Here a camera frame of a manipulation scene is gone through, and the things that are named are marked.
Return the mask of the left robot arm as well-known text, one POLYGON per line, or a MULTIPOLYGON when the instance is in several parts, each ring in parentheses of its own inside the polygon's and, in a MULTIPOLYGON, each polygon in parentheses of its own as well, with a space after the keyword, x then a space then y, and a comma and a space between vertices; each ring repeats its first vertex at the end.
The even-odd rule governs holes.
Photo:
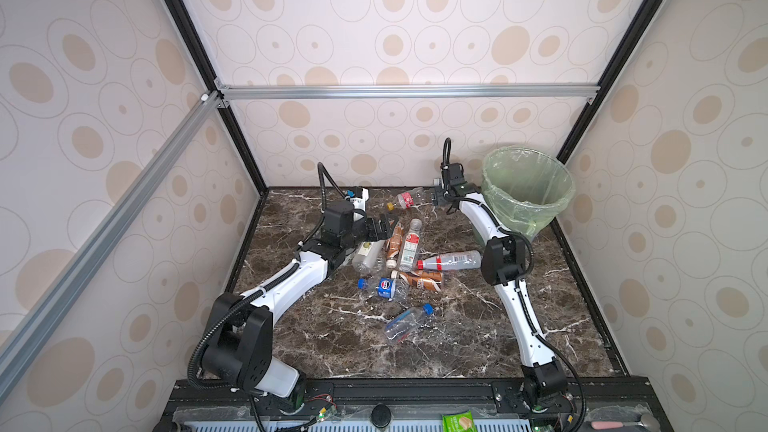
POLYGON ((299 241, 292 260, 255 288, 224 293, 213 303, 204 333, 187 366, 198 390, 236 388, 252 396, 271 395, 282 409, 302 407, 306 377, 273 356, 274 326, 298 299, 322 283, 365 242, 387 240, 393 223, 366 211, 363 187, 344 191, 324 164, 317 165, 321 218, 299 241))

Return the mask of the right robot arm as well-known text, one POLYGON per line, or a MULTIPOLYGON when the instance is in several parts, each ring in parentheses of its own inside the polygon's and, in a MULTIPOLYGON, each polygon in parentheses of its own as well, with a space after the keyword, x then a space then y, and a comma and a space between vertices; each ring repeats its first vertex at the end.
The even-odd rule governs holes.
POLYGON ((580 406, 574 409, 578 414, 568 424, 575 431, 586 418, 586 396, 575 368, 542 335, 526 284, 534 267, 531 241, 502 225, 480 189, 465 180, 463 166, 451 160, 451 151, 452 141, 447 138, 440 163, 440 194, 452 211, 469 219, 483 240, 480 270, 501 298, 513 326, 523 373, 524 403, 533 412, 546 409, 555 397, 565 396, 569 382, 574 381, 580 406))

